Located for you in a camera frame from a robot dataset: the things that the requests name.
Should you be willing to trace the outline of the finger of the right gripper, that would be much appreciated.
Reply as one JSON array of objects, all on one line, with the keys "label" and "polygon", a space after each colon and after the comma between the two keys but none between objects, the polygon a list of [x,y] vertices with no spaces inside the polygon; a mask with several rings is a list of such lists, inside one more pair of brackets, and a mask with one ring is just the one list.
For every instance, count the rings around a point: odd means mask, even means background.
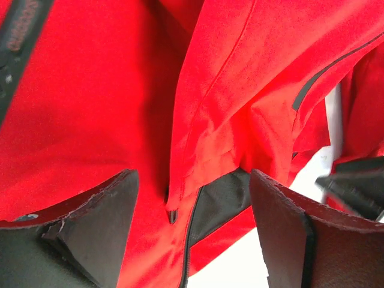
[{"label": "finger of the right gripper", "polygon": [[383,219],[383,157],[338,164],[335,173],[321,176],[316,184],[349,210],[371,221]]}]

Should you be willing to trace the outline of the red zip jacket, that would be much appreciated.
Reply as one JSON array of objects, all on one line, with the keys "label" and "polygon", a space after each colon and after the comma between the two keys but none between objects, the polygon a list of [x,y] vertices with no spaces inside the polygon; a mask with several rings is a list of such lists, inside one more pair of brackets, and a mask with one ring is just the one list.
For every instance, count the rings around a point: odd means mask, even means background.
[{"label": "red zip jacket", "polygon": [[[383,157],[382,1],[1,2],[1,222],[135,170],[116,287],[188,287],[257,228],[253,170],[330,148]],[[202,287],[267,280],[228,265]]]}]

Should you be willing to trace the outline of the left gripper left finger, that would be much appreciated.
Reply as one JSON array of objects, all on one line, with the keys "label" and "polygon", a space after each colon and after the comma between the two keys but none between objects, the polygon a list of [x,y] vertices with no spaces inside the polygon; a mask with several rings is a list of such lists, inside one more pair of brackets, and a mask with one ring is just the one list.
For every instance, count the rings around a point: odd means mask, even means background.
[{"label": "left gripper left finger", "polygon": [[116,287],[139,190],[135,170],[1,222],[2,287]]}]

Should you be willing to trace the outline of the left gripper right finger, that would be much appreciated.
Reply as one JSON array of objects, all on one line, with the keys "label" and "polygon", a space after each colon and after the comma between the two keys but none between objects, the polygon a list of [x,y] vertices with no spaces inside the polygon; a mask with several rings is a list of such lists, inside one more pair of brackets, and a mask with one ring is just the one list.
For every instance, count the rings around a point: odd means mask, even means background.
[{"label": "left gripper right finger", "polygon": [[383,287],[383,224],[313,201],[259,170],[250,198],[270,287]]}]

